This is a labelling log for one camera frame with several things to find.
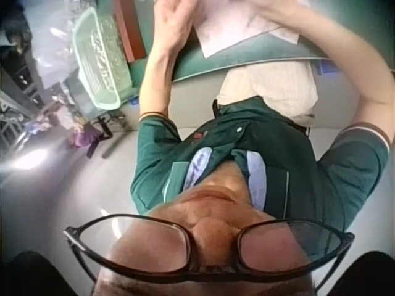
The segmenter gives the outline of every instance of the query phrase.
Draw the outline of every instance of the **black eyeglass frame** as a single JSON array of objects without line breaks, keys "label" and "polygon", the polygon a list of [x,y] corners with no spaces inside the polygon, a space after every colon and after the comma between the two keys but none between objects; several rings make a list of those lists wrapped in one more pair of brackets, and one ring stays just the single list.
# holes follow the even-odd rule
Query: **black eyeglass frame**
[{"label": "black eyeglass frame", "polygon": [[[187,247],[187,256],[188,261],[186,265],[179,270],[172,271],[169,273],[149,273],[145,271],[135,270],[132,268],[127,268],[122,265],[118,265],[114,262],[107,260],[106,258],[98,255],[96,252],[92,251],[89,247],[87,247],[80,239],[80,236],[83,231],[88,229],[94,224],[100,223],[107,219],[113,218],[139,218],[144,220],[151,220],[158,223],[163,223],[173,228],[179,229],[185,236],[186,239],[186,247]],[[256,228],[262,225],[270,225],[276,223],[312,223],[316,224],[326,230],[329,230],[336,236],[340,238],[340,245],[334,249],[334,251],[326,254],[323,258],[300,268],[296,268],[292,271],[284,271],[284,272],[263,272],[257,271],[254,269],[249,268],[245,262],[243,261],[242,256],[240,255],[240,245],[241,239],[243,235],[249,232],[252,228]],[[341,232],[336,228],[331,226],[327,226],[321,222],[316,222],[312,220],[294,220],[294,219],[285,219],[285,220],[273,220],[258,224],[250,225],[244,228],[237,236],[235,243],[233,244],[232,250],[236,256],[235,262],[233,266],[210,266],[207,268],[201,268],[198,265],[198,251],[196,247],[196,241],[192,234],[183,226],[172,223],[169,221],[151,218],[146,216],[139,216],[139,215],[129,215],[129,214],[116,214],[116,215],[109,215],[104,216],[93,221],[90,221],[79,228],[68,227],[64,234],[67,238],[67,242],[69,243],[70,248],[72,249],[73,254],[77,258],[79,264],[81,264],[82,268],[88,274],[88,276],[92,279],[93,282],[96,282],[97,279],[95,275],[91,272],[88,268],[88,265],[82,258],[81,252],[83,252],[88,258],[96,262],[98,265],[105,267],[117,274],[125,276],[127,278],[135,279],[137,281],[143,282],[150,282],[155,284],[173,284],[178,282],[186,282],[186,281],[193,281],[193,282],[253,282],[253,283],[272,283],[272,282],[283,282],[288,281],[291,279],[299,278],[301,276],[305,276],[313,272],[314,270],[324,266],[325,264],[329,263],[331,260],[336,258],[333,266],[329,270],[328,274],[325,276],[323,281],[317,286],[316,290],[319,290],[324,283],[333,275],[336,271],[337,267],[342,262],[343,258],[346,256],[348,250],[350,249],[355,235],[350,232]]]}]

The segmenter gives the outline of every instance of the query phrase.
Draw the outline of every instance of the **white paper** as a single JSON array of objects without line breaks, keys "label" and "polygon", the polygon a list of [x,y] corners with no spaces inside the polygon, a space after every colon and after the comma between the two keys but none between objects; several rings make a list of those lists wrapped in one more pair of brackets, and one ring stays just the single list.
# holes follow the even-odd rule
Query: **white paper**
[{"label": "white paper", "polygon": [[[309,0],[299,3],[309,6]],[[299,41],[298,33],[260,17],[241,1],[201,0],[194,26],[205,58],[262,33],[293,44]]]}]

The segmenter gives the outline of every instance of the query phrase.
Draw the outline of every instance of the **green polo shirt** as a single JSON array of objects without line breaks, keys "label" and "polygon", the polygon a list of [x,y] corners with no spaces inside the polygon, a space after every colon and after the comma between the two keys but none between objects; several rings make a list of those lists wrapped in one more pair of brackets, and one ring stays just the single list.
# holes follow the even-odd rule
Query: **green polo shirt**
[{"label": "green polo shirt", "polygon": [[373,192],[388,161],[389,141],[374,126],[348,127],[316,161],[305,133],[261,97],[220,107],[220,114],[185,141],[169,120],[156,115],[141,120],[131,185],[140,214],[173,201],[183,191],[193,157],[209,147],[212,152],[196,184],[228,160],[238,164],[248,182],[246,154],[256,152],[265,163],[262,211],[343,230]]}]

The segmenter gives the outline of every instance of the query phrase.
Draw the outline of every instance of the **nose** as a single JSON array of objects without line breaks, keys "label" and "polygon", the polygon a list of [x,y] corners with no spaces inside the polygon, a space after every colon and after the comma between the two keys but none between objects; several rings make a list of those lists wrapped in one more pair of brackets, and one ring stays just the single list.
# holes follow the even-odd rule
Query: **nose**
[{"label": "nose", "polygon": [[222,220],[201,219],[191,230],[197,243],[200,265],[230,264],[231,245],[237,232]]}]

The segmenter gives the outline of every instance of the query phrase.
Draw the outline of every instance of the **hand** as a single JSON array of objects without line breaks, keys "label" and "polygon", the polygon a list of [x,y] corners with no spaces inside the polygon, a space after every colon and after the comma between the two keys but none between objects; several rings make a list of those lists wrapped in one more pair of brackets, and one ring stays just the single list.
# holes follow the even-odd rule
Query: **hand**
[{"label": "hand", "polygon": [[157,0],[154,4],[153,50],[177,55],[191,33],[198,0]]}]

